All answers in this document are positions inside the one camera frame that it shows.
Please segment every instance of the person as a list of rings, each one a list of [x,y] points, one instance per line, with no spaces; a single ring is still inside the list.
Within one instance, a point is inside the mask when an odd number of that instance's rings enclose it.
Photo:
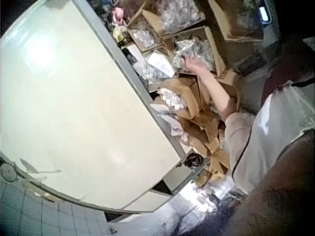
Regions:
[[[296,45],[296,41],[285,44],[285,53],[277,60],[271,79],[265,84],[263,106],[257,116],[238,112],[235,101],[201,60],[182,58],[186,69],[196,74],[207,88],[225,122],[231,175],[237,187],[247,194],[259,184],[290,143],[315,127],[314,63],[305,63],[313,58],[303,60],[309,50],[302,45],[293,50]]]
[[[235,102],[201,61],[182,59],[208,89],[226,124],[231,174],[248,197],[236,212],[216,212],[192,230],[183,234],[177,230],[172,236],[290,236],[312,231],[313,59],[313,52],[300,42],[285,44],[255,117],[236,110]]]

